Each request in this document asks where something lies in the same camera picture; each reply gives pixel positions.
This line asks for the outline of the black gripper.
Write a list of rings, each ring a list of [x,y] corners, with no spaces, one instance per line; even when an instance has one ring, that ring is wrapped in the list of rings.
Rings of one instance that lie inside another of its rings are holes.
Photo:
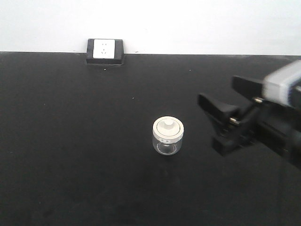
[[[243,97],[262,97],[262,80],[232,77],[232,88]],[[301,168],[301,112],[272,102],[253,102],[244,112],[207,94],[198,94],[198,105],[215,134],[212,147],[222,156],[260,142],[297,169]]]

